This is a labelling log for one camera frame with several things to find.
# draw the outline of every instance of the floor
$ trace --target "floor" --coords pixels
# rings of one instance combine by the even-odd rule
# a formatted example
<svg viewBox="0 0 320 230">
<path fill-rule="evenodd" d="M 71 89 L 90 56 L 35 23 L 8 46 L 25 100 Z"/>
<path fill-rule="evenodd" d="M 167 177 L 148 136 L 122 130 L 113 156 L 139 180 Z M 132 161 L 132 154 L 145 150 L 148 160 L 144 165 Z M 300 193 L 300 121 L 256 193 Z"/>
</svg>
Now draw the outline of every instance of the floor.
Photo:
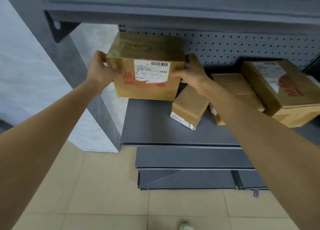
<svg viewBox="0 0 320 230">
<path fill-rule="evenodd" d="M 66 142 L 14 230 L 297 230 L 270 192 L 137 188 L 136 148 L 83 152 Z"/>
</svg>

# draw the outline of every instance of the white label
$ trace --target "white label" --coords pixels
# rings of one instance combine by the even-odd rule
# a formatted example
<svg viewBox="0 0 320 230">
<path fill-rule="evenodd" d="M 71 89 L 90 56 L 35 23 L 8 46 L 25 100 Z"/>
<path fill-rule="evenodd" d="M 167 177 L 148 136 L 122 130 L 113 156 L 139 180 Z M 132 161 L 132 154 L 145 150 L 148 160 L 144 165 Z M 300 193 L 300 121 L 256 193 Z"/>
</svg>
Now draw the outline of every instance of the white label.
<svg viewBox="0 0 320 230">
<path fill-rule="evenodd" d="M 211 103 L 209 104 L 209 107 L 210 107 L 211 114 L 213 114 L 213 115 L 217 115 L 218 114 L 216 109 L 211 105 Z"/>
<path fill-rule="evenodd" d="M 188 121 L 186 121 L 185 119 L 181 118 L 179 115 L 176 115 L 175 113 L 171 112 L 170 117 L 178 122 L 180 122 L 181 124 L 183 124 L 184 126 L 190 128 L 191 130 L 195 130 L 195 128 L 193 128 L 193 125 L 190 124 Z"/>
<path fill-rule="evenodd" d="M 313 76 L 307 76 L 315 85 L 317 85 L 320 88 L 320 82 L 317 81 Z"/>
<path fill-rule="evenodd" d="M 279 91 L 279 78 L 285 71 L 277 62 L 252 62 L 276 93 Z"/>
<path fill-rule="evenodd" d="M 160 83 L 168 80 L 170 62 L 134 60 L 134 74 L 137 81 Z"/>
</svg>

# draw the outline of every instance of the forearm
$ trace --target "forearm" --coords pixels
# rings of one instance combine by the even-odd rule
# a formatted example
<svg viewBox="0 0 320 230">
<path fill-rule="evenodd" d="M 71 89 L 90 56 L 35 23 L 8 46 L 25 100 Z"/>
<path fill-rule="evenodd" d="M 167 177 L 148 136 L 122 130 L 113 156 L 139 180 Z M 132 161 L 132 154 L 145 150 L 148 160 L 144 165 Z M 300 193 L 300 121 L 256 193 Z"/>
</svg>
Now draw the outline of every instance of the forearm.
<svg viewBox="0 0 320 230">
<path fill-rule="evenodd" d="M 0 136 L 2 229 L 14 226 L 96 94 L 96 86 L 84 82 Z"/>
<path fill-rule="evenodd" d="M 300 229 L 320 221 L 320 149 L 291 129 L 254 110 L 216 82 L 206 80 L 207 96 L 258 170 L 271 192 Z"/>
</svg>

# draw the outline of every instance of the box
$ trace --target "box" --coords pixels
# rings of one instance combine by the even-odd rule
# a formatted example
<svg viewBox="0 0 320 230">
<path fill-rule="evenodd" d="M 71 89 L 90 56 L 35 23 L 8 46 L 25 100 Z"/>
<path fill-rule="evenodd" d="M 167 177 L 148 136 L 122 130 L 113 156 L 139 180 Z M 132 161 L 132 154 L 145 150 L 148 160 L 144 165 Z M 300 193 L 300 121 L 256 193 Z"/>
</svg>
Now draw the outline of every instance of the box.
<svg viewBox="0 0 320 230">
<path fill-rule="evenodd" d="M 187 85 L 172 103 L 170 117 L 195 130 L 203 113 L 209 105 L 209 100 Z"/>
<path fill-rule="evenodd" d="M 173 101 L 180 78 L 170 74 L 183 69 L 183 42 L 180 37 L 119 32 L 107 63 L 126 72 L 114 78 L 118 97 Z"/>
<path fill-rule="evenodd" d="M 240 73 L 211 74 L 210 78 L 253 109 L 264 111 L 264 106 Z M 211 104 L 210 110 L 218 126 L 226 125 Z"/>
<path fill-rule="evenodd" d="M 264 113 L 284 125 L 300 127 L 320 114 L 320 88 L 291 62 L 244 62 L 241 72 Z"/>
</svg>

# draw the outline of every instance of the pegboard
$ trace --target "pegboard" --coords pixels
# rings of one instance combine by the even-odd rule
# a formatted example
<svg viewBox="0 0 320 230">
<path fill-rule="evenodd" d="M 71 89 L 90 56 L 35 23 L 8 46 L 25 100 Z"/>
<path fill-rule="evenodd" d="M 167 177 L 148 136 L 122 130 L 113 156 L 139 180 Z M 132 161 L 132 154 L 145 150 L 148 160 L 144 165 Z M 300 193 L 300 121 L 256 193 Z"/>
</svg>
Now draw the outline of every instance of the pegboard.
<svg viewBox="0 0 320 230">
<path fill-rule="evenodd" d="M 320 37 L 118 27 L 121 32 L 180 36 L 185 53 L 196 54 L 203 65 L 230 66 L 239 57 L 284 58 L 302 70 L 320 55 Z"/>
</svg>

